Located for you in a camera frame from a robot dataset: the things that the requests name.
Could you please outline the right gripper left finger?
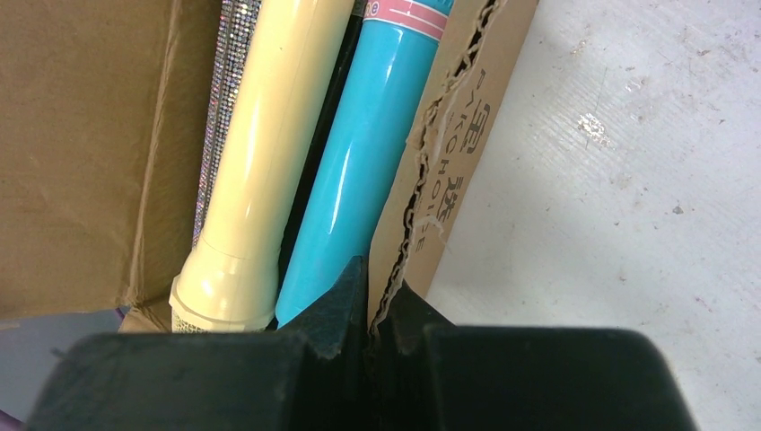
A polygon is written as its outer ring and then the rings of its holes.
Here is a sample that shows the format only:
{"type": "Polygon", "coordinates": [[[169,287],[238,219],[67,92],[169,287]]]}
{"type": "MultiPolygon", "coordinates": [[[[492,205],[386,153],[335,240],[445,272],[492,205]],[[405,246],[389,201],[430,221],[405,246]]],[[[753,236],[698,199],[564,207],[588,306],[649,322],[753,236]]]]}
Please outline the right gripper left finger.
{"type": "Polygon", "coordinates": [[[29,430],[365,430],[367,264],[280,330],[100,334],[63,355],[29,430]]]}

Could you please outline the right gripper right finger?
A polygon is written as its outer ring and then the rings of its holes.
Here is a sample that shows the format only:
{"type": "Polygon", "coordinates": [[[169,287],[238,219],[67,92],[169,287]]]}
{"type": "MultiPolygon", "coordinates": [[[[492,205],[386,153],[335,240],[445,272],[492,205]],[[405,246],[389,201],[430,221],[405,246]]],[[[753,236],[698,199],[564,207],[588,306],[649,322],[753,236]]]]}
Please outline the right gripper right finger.
{"type": "Polygon", "coordinates": [[[383,430],[693,430],[660,351],[611,328],[458,326],[402,286],[380,324],[383,430]]]}

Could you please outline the cream microphone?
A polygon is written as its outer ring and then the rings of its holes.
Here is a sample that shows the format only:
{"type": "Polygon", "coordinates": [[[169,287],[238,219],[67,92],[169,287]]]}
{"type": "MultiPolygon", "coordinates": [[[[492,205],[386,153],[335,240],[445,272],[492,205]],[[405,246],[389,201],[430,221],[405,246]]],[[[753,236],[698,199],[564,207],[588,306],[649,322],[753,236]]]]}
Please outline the cream microphone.
{"type": "Polygon", "coordinates": [[[174,331],[271,322],[284,229],[353,7],[262,4],[206,220],[173,280],[174,331]]]}

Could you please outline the blue microphone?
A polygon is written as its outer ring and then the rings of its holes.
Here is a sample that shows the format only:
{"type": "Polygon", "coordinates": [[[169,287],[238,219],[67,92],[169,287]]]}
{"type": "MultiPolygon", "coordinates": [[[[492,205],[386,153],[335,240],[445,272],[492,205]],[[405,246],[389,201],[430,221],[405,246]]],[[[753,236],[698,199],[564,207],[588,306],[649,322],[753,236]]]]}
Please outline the blue microphone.
{"type": "Polygon", "coordinates": [[[453,3],[369,1],[276,303],[284,327],[369,253],[453,3]]]}

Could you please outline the brown cardboard box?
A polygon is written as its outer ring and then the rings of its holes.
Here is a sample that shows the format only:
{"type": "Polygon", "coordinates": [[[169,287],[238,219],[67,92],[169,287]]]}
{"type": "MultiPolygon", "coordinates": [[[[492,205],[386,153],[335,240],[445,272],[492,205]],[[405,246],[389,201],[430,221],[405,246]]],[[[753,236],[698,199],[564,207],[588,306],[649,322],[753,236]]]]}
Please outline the brown cardboard box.
{"type": "MultiPolygon", "coordinates": [[[[453,3],[368,255],[368,327],[440,262],[537,9],[453,3]]],[[[222,1],[1,4],[1,315],[171,319],[222,1]]]]}

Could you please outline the silver glitter microphone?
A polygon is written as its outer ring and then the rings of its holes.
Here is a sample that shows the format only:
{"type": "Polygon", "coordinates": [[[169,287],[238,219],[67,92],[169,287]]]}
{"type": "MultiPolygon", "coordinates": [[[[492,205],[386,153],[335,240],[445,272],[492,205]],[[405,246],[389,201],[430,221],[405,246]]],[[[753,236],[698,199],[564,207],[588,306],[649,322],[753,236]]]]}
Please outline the silver glitter microphone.
{"type": "Polygon", "coordinates": [[[222,1],[197,193],[192,240],[194,244],[199,240],[210,207],[223,146],[260,7],[259,1],[222,1]]]}

